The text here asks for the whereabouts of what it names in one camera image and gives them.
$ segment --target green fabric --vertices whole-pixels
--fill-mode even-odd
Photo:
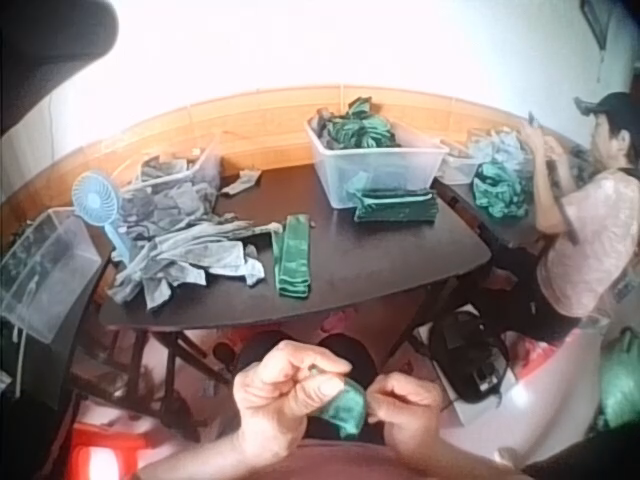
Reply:
[[[367,416],[364,390],[356,382],[346,378],[344,390],[316,412],[315,416],[324,418],[338,427],[340,438],[357,436],[362,430]]]
[[[398,147],[391,124],[371,113],[371,97],[358,97],[349,104],[345,115],[333,115],[323,124],[331,141],[325,146],[333,150],[353,148]]]
[[[603,353],[600,397],[610,428],[640,420],[640,336],[630,328]]]
[[[307,298],[309,273],[309,215],[289,215],[284,232],[271,232],[276,288],[280,295]]]
[[[371,175],[360,172],[346,185],[356,201],[356,222],[434,222],[438,215],[436,193],[427,188],[370,188]]]
[[[504,164],[483,163],[473,178],[473,200],[494,218],[527,216],[527,194],[522,180]]]

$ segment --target wall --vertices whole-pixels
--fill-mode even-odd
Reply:
[[[589,121],[571,98],[628,90],[637,45],[636,27],[617,11],[601,65],[579,0],[113,3],[112,52],[3,138],[2,200],[68,152],[118,142],[151,116],[287,86],[366,84],[532,109],[586,143]]]

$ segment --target wooden wall panel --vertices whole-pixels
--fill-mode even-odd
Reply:
[[[2,244],[25,220],[68,205],[73,182],[92,168],[118,172],[114,180],[122,185],[148,155],[189,152],[214,138],[225,174],[310,163],[303,123],[321,107],[342,112],[358,96],[372,96],[380,113],[392,120],[457,141],[466,140],[470,128],[513,127],[519,121],[515,115],[460,99],[369,86],[265,90],[188,105],[85,145],[37,174],[2,204]]]

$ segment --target blue fan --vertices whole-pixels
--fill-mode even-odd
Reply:
[[[71,199],[76,213],[87,223],[104,227],[120,258],[128,265],[133,242],[118,231],[117,218],[120,208],[120,194],[111,179],[98,170],[80,175],[71,189]]]

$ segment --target cap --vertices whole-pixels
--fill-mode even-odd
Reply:
[[[627,92],[614,92],[605,95],[598,103],[585,102],[575,97],[573,101],[584,116],[606,113],[619,128],[631,135],[636,153],[640,152],[640,105],[635,103]]]

